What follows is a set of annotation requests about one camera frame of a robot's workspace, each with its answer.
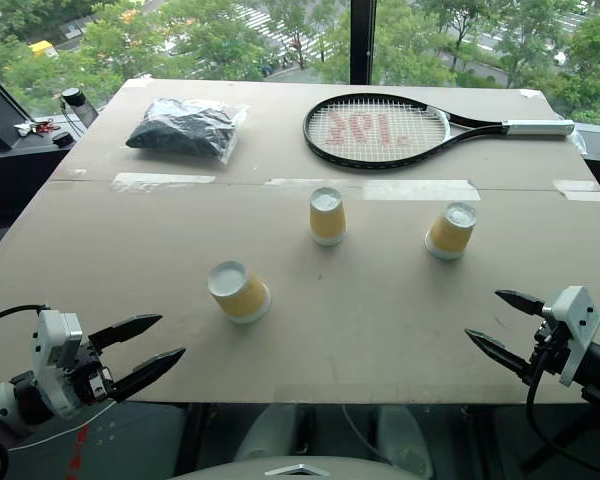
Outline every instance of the table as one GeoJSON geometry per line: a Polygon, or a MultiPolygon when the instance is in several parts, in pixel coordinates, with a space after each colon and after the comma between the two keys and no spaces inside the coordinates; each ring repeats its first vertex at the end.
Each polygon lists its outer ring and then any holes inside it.
{"type": "MultiPolygon", "coordinates": [[[[0,309],[48,302],[76,312],[85,333],[138,313],[164,314],[103,357],[119,377],[152,354],[187,347],[137,400],[523,401],[526,387],[463,329],[492,334],[528,356],[538,320],[493,290],[547,298],[583,284],[600,310],[600,202],[569,200],[553,185],[591,174],[568,141],[535,140],[477,140],[416,168],[371,176],[332,167],[303,145],[302,116],[318,99],[352,90],[435,98],[485,119],[499,112],[551,118],[544,99],[517,90],[127,83],[0,245],[0,309]],[[228,168],[123,147],[157,96],[251,104],[228,168]],[[284,101],[289,107],[280,113],[284,101]],[[116,182],[120,172],[192,177],[138,186],[116,182]],[[307,231],[315,183],[306,180],[316,178],[340,185],[344,195],[348,236],[331,249],[307,231]],[[468,191],[479,196],[469,202],[478,214],[474,236],[454,263],[423,246],[446,199],[413,200],[400,188],[381,189],[389,191],[384,200],[365,194],[374,191],[365,190],[369,180],[440,179],[468,179],[468,191]],[[255,324],[226,321],[206,292],[208,271],[228,258],[243,261],[271,289],[271,310],[255,324]]],[[[32,314],[0,322],[0,381],[29,368],[33,325],[32,314]]],[[[538,401],[578,394],[547,378],[538,401]]]]}

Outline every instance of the upside-down paper cup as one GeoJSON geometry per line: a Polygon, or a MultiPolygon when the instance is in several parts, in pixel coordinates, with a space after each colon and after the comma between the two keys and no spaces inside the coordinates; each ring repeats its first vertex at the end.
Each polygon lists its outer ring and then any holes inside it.
{"type": "Polygon", "coordinates": [[[207,279],[209,293],[225,315],[236,323],[251,323],[271,305],[267,286],[242,263],[230,260],[217,265],[207,279]]]}
{"type": "Polygon", "coordinates": [[[319,188],[311,194],[309,223],[311,236],[320,245],[339,243],[347,233],[342,195],[334,188],[319,188]]]}
{"type": "Polygon", "coordinates": [[[454,260],[464,253],[476,224],[476,211],[462,202],[451,203],[427,232],[424,244],[432,255],[454,260]]]}

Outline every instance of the window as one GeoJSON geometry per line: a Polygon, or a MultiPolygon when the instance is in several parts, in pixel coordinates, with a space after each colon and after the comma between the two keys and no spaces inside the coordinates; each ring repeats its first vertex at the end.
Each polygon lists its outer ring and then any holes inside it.
{"type": "Polygon", "coordinates": [[[348,81],[348,0],[0,0],[0,82],[34,117],[125,80],[348,81]]]}
{"type": "Polygon", "coordinates": [[[600,124],[600,2],[378,0],[372,82],[541,90],[600,124]]]}

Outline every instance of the tennis racket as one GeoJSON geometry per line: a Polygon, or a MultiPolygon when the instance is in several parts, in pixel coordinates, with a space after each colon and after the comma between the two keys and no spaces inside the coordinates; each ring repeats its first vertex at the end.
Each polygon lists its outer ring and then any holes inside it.
{"type": "Polygon", "coordinates": [[[564,137],[573,129],[571,120],[473,120],[380,93],[330,98],[304,119],[304,138],[314,153],[343,167],[366,169],[405,167],[485,135],[564,137]],[[465,131],[452,136],[450,123],[465,131]]]}

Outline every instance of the racket handle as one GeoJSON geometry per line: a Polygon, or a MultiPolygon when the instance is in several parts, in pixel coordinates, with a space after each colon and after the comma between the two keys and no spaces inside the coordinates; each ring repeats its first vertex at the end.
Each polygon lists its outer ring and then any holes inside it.
{"type": "Polygon", "coordinates": [[[507,135],[562,135],[573,132],[572,120],[507,120],[502,122],[507,135]]]}

